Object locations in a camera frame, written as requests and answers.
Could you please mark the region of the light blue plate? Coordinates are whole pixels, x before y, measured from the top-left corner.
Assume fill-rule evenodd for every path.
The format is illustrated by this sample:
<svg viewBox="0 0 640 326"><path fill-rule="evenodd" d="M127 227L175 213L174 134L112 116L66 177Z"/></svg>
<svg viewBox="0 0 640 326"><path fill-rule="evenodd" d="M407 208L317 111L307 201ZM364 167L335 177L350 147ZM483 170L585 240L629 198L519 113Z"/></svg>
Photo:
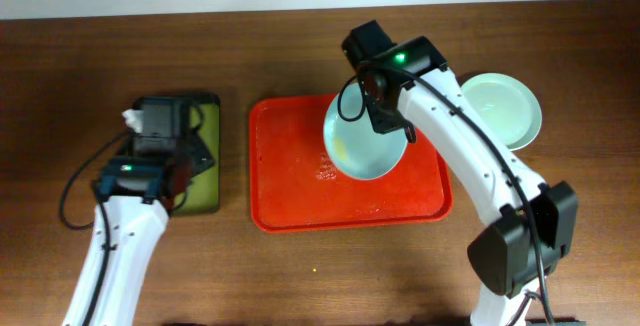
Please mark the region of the light blue plate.
<svg viewBox="0 0 640 326"><path fill-rule="evenodd" d="M359 87L350 84L329 104L322 131L334 167L350 178L369 181L386 175L400 162L408 141L401 130L375 133L363 105Z"/></svg>

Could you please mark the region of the mint green plate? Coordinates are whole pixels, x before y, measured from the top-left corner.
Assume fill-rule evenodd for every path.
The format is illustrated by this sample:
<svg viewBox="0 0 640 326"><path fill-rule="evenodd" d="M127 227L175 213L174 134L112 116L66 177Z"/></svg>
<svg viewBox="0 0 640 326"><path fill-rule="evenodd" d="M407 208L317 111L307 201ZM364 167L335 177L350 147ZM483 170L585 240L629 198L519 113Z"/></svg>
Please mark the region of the mint green plate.
<svg viewBox="0 0 640 326"><path fill-rule="evenodd" d="M521 81L500 73L471 77L462 93L485 124L510 149L531 144L542 126L542 110L533 92Z"/></svg>

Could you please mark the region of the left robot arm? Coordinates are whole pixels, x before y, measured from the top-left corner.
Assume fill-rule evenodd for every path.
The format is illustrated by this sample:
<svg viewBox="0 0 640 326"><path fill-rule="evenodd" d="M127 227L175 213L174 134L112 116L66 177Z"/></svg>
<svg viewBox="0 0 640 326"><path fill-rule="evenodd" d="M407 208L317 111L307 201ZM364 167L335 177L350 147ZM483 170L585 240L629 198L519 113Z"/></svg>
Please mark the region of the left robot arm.
<svg viewBox="0 0 640 326"><path fill-rule="evenodd" d="M211 93L143 96L90 184L95 218L66 325L130 325L149 262L174 216L220 208L220 106Z"/></svg>

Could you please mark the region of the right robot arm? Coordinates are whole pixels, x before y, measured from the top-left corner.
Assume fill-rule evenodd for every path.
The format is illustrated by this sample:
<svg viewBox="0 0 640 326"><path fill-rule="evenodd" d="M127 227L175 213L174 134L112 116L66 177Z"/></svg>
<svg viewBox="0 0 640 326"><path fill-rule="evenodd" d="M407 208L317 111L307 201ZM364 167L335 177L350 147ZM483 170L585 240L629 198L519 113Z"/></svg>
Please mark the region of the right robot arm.
<svg viewBox="0 0 640 326"><path fill-rule="evenodd" d="M547 278L573 241L578 198L566 182L549 185L515 156L463 95L448 62L420 36L397 44L372 20L352 29L341 49L354 70L343 88L360 103L343 123L364 121L405 144L423 134L469 194L484 230L467 256L481 281L471 325L524 325L532 302L555 324Z"/></svg>

